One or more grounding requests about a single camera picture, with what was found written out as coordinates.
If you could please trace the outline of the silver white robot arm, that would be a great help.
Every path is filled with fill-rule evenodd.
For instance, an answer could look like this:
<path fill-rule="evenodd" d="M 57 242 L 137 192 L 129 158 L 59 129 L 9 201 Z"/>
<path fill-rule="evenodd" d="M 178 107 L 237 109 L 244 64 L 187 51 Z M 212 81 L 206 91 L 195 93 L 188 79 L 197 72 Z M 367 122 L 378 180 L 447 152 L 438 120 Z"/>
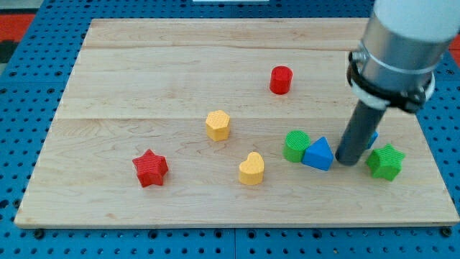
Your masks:
<path fill-rule="evenodd" d="M 459 32 L 459 0 L 376 0 L 349 55 L 347 79 L 360 102 L 417 112 L 432 96 L 434 70 Z"/>

